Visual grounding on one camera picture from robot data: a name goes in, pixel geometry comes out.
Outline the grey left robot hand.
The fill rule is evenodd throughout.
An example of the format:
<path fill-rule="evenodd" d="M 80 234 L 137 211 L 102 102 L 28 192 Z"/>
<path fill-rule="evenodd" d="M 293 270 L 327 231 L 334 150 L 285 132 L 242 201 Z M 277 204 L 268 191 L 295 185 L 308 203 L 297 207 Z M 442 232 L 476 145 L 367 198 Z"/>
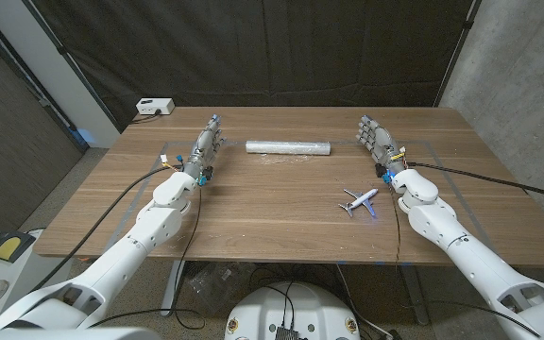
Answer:
<path fill-rule="evenodd" d="M 198 135 L 191 153 L 184 163 L 183 172 L 194 179 L 200 179 L 203 172 L 213 166 L 216 154 L 225 142 L 221 136 L 221 118 L 214 114 Z"/>

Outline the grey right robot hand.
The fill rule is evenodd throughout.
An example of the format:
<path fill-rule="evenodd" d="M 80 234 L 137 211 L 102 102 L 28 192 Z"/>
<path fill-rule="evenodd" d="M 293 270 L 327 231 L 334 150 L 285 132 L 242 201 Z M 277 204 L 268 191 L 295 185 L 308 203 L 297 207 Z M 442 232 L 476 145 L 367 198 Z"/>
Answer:
<path fill-rule="evenodd" d="M 379 178 L 385 174 L 394 177 L 407 169 L 405 149 L 398 146 L 385 127 L 368 115 L 361 118 L 358 127 L 356 139 L 370 152 Z"/>

